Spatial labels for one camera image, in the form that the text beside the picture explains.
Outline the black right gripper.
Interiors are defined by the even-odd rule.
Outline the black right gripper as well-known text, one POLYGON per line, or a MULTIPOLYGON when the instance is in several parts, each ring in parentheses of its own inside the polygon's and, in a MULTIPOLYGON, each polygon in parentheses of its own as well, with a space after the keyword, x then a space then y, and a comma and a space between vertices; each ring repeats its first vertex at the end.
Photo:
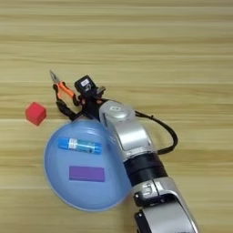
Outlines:
MULTIPOLYGON (((106 88, 104 86, 94 88, 79 88, 79 102, 82 106, 82 113, 88 118, 99 119, 99 108, 106 102, 103 94, 106 88)), ((74 121, 82 116, 81 112, 72 111, 63 100, 57 100, 56 105, 59 111, 74 121)))

